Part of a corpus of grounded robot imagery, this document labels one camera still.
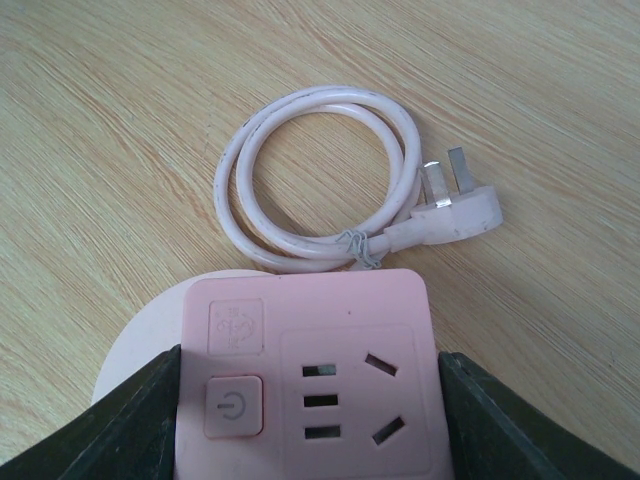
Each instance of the socket hole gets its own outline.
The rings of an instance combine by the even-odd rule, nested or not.
[[[329,425],[327,427],[307,427],[304,429],[304,438],[307,440],[317,440],[320,438],[340,438],[340,425]]]
[[[382,370],[384,373],[388,373],[392,377],[396,376],[396,372],[398,371],[397,367],[394,367],[390,363],[385,362],[384,360],[379,359],[375,355],[368,354],[367,358],[365,358],[365,363],[368,363],[372,367],[376,367],[378,370]]]
[[[335,365],[311,365],[309,367],[302,367],[303,377],[326,377],[335,374]]]
[[[405,426],[404,420],[398,417],[394,421],[392,421],[388,425],[385,425],[376,433],[374,433],[371,438],[373,438],[373,441],[376,442],[376,445],[380,445],[383,442],[386,442],[391,435],[396,433],[398,430],[400,430],[404,426]]]
[[[307,408],[330,407],[337,404],[337,395],[309,395],[304,397],[304,406]]]

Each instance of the power button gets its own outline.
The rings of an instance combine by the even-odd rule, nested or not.
[[[246,437],[262,430],[262,380],[255,376],[212,378],[207,382],[204,434]]]

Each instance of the wooden table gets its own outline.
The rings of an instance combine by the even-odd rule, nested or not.
[[[635,0],[3,0],[0,460],[88,406],[127,321],[188,277],[255,268],[211,179],[256,109],[316,84],[407,106],[426,159],[464,145],[505,224],[391,255],[462,351],[640,469],[640,4]],[[382,202],[355,121],[280,128],[279,224],[330,233]]]

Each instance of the electrical outlet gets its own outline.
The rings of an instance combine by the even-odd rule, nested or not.
[[[203,280],[185,298],[180,480],[453,478],[422,279]]]

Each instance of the rectangular slot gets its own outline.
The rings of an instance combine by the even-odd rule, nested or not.
[[[340,438],[340,425],[327,427],[307,427],[304,429],[304,438],[317,440],[321,438]]]
[[[379,359],[375,355],[368,354],[367,358],[364,361],[365,363],[368,363],[372,367],[376,367],[378,370],[382,370],[384,373],[388,373],[392,377],[395,377],[396,372],[398,371],[397,367],[394,367],[390,363],[387,363],[384,360]]]
[[[325,377],[336,374],[335,365],[311,365],[302,367],[303,377]]]
[[[337,395],[309,395],[304,397],[304,406],[307,408],[330,407],[337,404]]]
[[[385,425],[376,433],[374,433],[371,438],[373,438],[373,441],[376,442],[376,445],[380,445],[383,442],[386,442],[391,435],[396,433],[398,430],[400,430],[404,426],[405,426],[404,420],[398,417],[393,422],[389,423],[388,425]]]

